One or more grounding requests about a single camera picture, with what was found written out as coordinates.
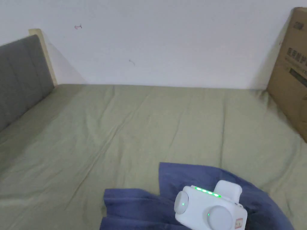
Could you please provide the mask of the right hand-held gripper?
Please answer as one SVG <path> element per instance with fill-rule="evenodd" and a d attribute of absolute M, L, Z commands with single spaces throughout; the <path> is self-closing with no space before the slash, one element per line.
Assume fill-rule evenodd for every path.
<path fill-rule="evenodd" d="M 214 191 L 185 186 L 174 203 L 175 219 L 191 230 L 244 230 L 248 214 L 241 193 L 240 185 L 225 180 Z"/>

